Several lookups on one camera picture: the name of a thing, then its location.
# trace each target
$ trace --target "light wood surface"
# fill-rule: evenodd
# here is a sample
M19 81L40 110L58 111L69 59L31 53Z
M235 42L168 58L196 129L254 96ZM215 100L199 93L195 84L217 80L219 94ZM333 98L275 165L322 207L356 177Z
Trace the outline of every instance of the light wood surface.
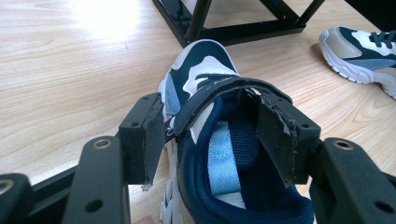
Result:
M213 2L210 26L272 16L241 5L243 0ZM300 15L311 3L285 2ZM377 30L345 1L327 0L300 34L226 49L242 76L288 94L322 128L321 139L351 140L381 170L396 175L396 101L380 85L337 76L321 55L319 34L339 25ZM3 1L0 174L24 173L35 184L76 165L87 141L115 134L137 99L157 90L181 50L149 0ZM165 155L151 190L130 187L133 220L152 216L159 222ZM307 187L299 190L308 195Z

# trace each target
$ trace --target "wooden floor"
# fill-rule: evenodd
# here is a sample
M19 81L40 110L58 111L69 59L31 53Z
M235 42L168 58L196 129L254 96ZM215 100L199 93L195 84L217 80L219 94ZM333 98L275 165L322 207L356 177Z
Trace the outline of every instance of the wooden floor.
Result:
M258 2L213 1L207 25L271 20ZM301 15L312 1L285 2ZM396 101L380 85L339 77L321 55L318 36L339 25L376 31L345 1L328 0L300 34L226 49L242 76L288 94L322 128L321 139L351 140L396 175ZM157 90L181 50L149 0L3 2L0 174L24 173L35 184L76 165L87 141L115 134L137 99ZM133 220L159 222L165 155L151 190L130 187ZM299 190L308 195L307 187Z

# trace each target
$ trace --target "shoe tongue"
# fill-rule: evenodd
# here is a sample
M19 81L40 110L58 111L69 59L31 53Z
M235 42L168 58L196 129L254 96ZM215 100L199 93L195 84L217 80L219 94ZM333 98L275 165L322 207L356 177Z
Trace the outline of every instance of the shoe tongue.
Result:
M236 92L227 93L215 101L216 105L211 109L205 122L228 123L236 168L246 170L256 160L259 140L248 112L236 102L236 94ZM213 134L215 126L205 125L202 132Z

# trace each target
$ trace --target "navy blue sneaker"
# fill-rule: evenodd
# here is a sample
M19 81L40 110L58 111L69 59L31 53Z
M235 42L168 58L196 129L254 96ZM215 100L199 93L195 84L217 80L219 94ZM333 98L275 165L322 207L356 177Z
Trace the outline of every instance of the navy blue sneaker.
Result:
M333 27L320 35L319 45L340 76L362 84L378 82L396 99L396 31L367 33Z
M312 203L285 186L257 137L260 95L250 87L263 83L241 78L212 40L178 55L159 87L169 134L177 136L166 144L163 223L313 223Z

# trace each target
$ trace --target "black metal frame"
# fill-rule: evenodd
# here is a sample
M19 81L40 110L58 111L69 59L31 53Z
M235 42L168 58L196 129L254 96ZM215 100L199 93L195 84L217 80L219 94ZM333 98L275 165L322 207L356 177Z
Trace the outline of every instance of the black metal frame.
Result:
M214 39L222 45L244 43L280 35L300 33L324 0L314 0L299 17L282 0L261 0L277 17L275 21L261 21L218 28L205 28L211 0L197 0L191 14L181 0L153 0L168 26L184 48L198 39Z
M262 92L258 137L285 183L312 176L318 223L396 223L396 178L353 142L322 142L315 122L270 91ZM142 97L116 136L92 139L77 167L32 187L25 175L0 175L0 224L130 223L127 186L152 184L169 131L162 111L159 93Z

